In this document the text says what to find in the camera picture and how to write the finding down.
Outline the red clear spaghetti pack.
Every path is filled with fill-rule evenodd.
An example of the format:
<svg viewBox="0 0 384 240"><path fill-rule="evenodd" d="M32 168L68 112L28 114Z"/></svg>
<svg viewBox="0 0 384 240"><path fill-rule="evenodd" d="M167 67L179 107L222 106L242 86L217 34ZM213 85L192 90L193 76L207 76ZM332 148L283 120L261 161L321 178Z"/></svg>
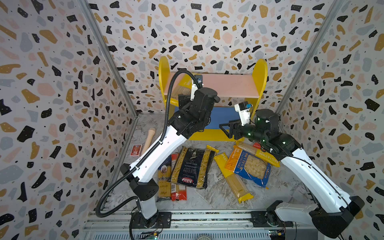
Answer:
<svg viewBox="0 0 384 240"><path fill-rule="evenodd" d="M172 171L175 168L179 154L173 153L172 157ZM171 183L171 199L172 201L186 201L187 200L187 189L186 186Z"/></svg>

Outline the yellow Pastatime spaghetti pack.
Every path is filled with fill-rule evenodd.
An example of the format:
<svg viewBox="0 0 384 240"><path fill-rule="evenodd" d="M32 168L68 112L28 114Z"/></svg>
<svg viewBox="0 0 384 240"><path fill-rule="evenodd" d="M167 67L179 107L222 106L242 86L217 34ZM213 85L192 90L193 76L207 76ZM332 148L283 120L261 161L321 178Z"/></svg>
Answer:
<svg viewBox="0 0 384 240"><path fill-rule="evenodd" d="M178 76L173 86L172 98L178 101L179 95L190 95L192 83L193 80L189 75L182 74Z"/></svg>

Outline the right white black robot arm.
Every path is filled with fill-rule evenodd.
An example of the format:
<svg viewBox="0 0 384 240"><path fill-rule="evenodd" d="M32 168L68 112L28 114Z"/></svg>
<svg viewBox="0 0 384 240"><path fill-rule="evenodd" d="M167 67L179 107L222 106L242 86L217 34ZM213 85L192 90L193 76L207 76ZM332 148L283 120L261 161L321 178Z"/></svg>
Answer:
<svg viewBox="0 0 384 240"><path fill-rule="evenodd" d="M280 119L280 115L272 110L261 109L256 111L253 124L238 120L219 127L230 139L247 138L259 143L262 150L282 162L302 181L316 201L310 205L275 201L267 209L270 219L312 225L324 236L336 239L365 203L337 186L309 158L298 141L280 132Z"/></svg>

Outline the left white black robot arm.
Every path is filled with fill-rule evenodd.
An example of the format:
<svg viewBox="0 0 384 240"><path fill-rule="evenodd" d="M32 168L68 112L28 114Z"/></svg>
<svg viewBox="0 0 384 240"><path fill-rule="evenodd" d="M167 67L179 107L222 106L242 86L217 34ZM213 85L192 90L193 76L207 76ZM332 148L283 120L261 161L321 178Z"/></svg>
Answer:
<svg viewBox="0 0 384 240"><path fill-rule="evenodd" d="M159 186L153 175L166 158L194 133L203 131L211 121L211 112L220 98L210 88L195 91L194 99L179 108L171 118L166 117L162 135L137 161L129 166L123 179L138 198L138 210L144 220L153 220L158 214L155 195Z"/></svg>

